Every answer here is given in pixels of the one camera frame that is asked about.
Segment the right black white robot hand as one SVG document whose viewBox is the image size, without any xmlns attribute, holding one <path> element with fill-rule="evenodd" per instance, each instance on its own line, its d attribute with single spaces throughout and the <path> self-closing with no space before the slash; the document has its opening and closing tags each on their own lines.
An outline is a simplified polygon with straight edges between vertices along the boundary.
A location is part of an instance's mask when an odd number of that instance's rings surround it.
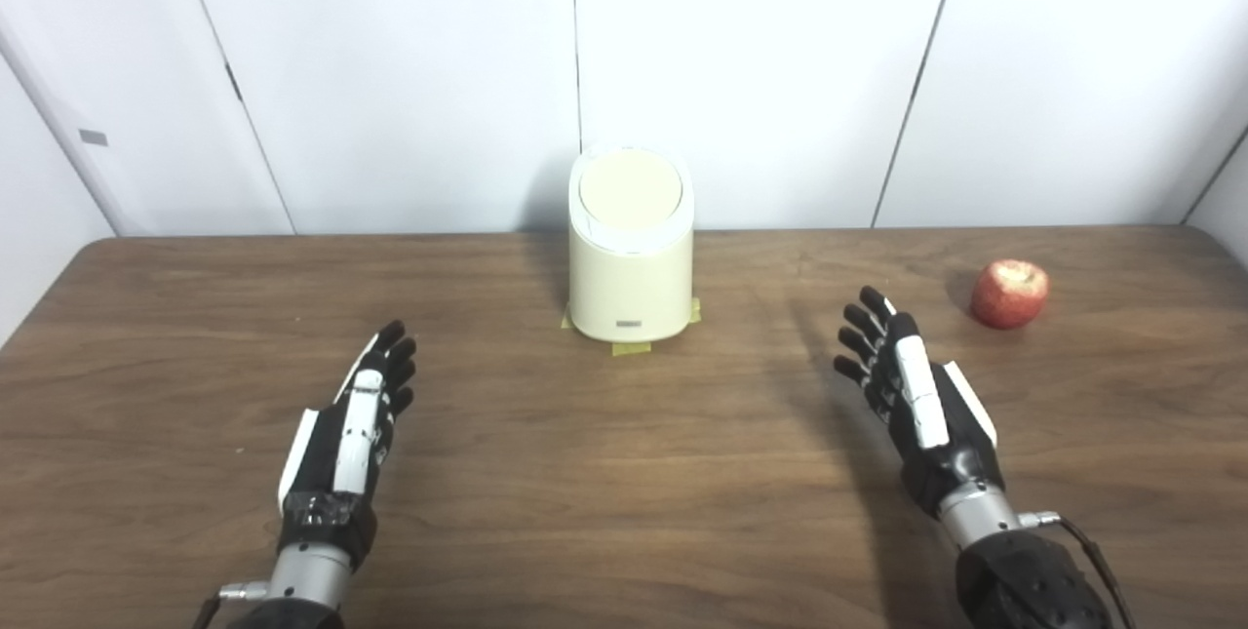
<svg viewBox="0 0 1248 629">
<path fill-rule="evenodd" d="M 930 359 L 914 314 L 882 292 L 861 288 L 842 310 L 839 343 L 851 354 L 832 361 L 857 384 L 901 457 L 901 480 L 924 514 L 963 487 L 1006 490 L 991 421 L 953 363 Z"/>
</svg>

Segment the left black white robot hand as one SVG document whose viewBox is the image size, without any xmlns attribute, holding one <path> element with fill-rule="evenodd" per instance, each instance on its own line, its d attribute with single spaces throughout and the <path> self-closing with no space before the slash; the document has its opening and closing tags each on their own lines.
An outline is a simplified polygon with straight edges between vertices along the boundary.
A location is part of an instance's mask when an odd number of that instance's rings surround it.
<svg viewBox="0 0 1248 629">
<path fill-rule="evenodd" d="M 371 336 L 329 406 L 305 411 L 278 483 L 276 549 L 326 544 L 357 570 L 378 530 L 374 492 L 411 403 L 417 343 L 402 321 Z"/>
</svg>

